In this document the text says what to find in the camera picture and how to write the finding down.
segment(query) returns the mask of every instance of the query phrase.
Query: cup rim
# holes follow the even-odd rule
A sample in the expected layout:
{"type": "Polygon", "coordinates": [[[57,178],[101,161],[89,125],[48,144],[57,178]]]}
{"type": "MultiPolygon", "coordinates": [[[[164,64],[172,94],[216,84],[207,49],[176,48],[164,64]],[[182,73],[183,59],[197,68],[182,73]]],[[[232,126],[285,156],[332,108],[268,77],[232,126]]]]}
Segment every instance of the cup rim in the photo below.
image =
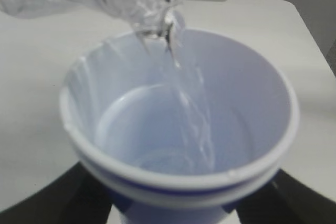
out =
{"type": "MultiPolygon", "coordinates": [[[[253,178],[255,175],[262,173],[267,170],[269,166],[278,161],[290,147],[293,139],[295,138],[300,119],[300,110],[299,102],[295,94],[294,88],[292,87],[288,78],[283,74],[283,72],[274,66],[268,59],[263,55],[253,50],[247,45],[242,44],[239,41],[231,39],[227,36],[224,36],[220,33],[209,31],[206,29],[187,29],[191,32],[196,33],[208,33],[212,35],[221,36],[225,39],[231,40],[234,43],[238,43],[243,47],[248,48],[249,50],[260,55],[263,60],[269,63],[275,72],[280,76],[283,84],[286,87],[289,101],[290,101],[290,117],[288,120],[287,128],[282,135],[278,143],[265,155],[254,160],[253,162],[234,168],[232,170],[227,170],[225,172],[209,174],[209,175],[194,175],[194,176],[181,176],[181,175],[168,175],[151,172],[148,170],[142,170],[140,168],[125,164],[117,159],[114,159],[104,152],[100,151],[95,147],[85,136],[80,132],[80,130],[74,126],[72,123],[71,115],[67,110],[68,107],[68,90],[66,87],[67,77],[65,79],[64,85],[61,88],[60,92],[60,114],[63,120],[65,130],[70,134],[71,141],[75,144],[85,156],[89,157],[96,164],[103,167],[107,171],[114,173],[115,175],[130,180],[134,183],[138,183],[143,186],[149,186],[159,189],[168,189],[168,190],[204,190],[204,189],[216,189],[230,186],[232,184],[242,182],[248,179],[253,178]]],[[[106,40],[115,40],[121,37],[130,36],[134,34],[133,32],[124,33],[118,36],[108,37],[106,40]]],[[[101,42],[98,43],[96,47],[91,49],[88,53],[84,54],[82,57],[90,57],[91,53],[99,48],[101,42]]],[[[70,72],[78,64],[81,63],[81,60],[77,60],[69,69],[70,72]]]]}

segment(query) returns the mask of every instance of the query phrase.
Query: white table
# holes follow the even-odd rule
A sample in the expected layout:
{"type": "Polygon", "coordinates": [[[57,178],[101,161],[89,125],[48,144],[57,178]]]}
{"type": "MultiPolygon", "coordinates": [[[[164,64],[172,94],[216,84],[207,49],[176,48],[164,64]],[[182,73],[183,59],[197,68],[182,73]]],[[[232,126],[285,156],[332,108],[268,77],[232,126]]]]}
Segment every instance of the white table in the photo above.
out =
{"type": "MultiPolygon", "coordinates": [[[[284,169],[336,200],[336,80],[296,8],[280,0],[187,1],[184,11],[190,27],[243,42],[287,74],[301,125],[284,169]]],[[[0,210],[77,161],[58,114],[62,80],[77,56],[127,30],[87,9],[35,20],[0,15],[0,210]]],[[[232,215],[225,223],[239,222],[232,215]]]]}

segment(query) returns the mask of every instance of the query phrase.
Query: white plastic cup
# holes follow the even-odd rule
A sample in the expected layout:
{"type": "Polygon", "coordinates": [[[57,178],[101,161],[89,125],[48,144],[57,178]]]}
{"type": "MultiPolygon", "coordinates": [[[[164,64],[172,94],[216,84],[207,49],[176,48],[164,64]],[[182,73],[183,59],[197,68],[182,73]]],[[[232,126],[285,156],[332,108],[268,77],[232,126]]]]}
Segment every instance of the white plastic cup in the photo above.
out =
{"type": "MultiPolygon", "coordinates": [[[[174,104],[160,86],[157,63],[134,34],[107,39],[81,57],[61,91],[61,116],[75,151],[111,190],[124,223],[217,223],[273,177],[298,128],[294,90],[263,56],[214,33],[184,35],[182,53],[196,58],[205,81],[216,157],[212,174],[177,176],[135,167],[142,155],[177,150],[182,143],[174,139],[174,125],[164,127],[149,116],[161,108],[173,111],[174,104]],[[97,132],[107,110],[118,115],[118,123],[105,132],[110,140],[104,143],[97,132]],[[122,127],[123,134],[117,133],[122,127]]],[[[149,47],[162,51],[155,43],[149,47]]]]}

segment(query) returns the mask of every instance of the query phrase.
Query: blue cup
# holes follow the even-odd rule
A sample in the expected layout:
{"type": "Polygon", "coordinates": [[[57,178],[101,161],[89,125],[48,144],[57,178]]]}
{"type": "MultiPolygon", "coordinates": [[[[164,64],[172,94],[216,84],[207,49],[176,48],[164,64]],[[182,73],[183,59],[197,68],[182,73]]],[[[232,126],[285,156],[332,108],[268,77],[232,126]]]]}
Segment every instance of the blue cup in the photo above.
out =
{"type": "Polygon", "coordinates": [[[149,44],[149,56],[134,34],[107,39],[72,66],[61,90],[74,149],[110,189],[124,224],[218,223],[273,177],[298,128],[294,90],[263,56],[206,31],[188,29],[183,40],[180,53],[195,57],[204,77],[215,150],[211,174],[150,171],[185,165],[176,101],[153,60],[162,45],[149,44]]]}

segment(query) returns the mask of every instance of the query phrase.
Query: water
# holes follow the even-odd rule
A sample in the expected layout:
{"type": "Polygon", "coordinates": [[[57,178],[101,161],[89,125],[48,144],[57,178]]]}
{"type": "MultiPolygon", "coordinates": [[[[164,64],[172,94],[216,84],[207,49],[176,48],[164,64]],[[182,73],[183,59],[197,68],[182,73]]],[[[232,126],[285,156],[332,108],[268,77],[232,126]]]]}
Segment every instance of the water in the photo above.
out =
{"type": "MultiPolygon", "coordinates": [[[[133,89],[112,103],[99,123],[96,144],[114,158],[153,172],[208,174],[215,155],[204,80],[195,59],[180,53],[184,23],[179,13],[171,14],[174,24],[161,38],[162,54],[148,48],[162,83],[133,89]]],[[[142,42],[153,41],[142,37],[142,42]]]]}

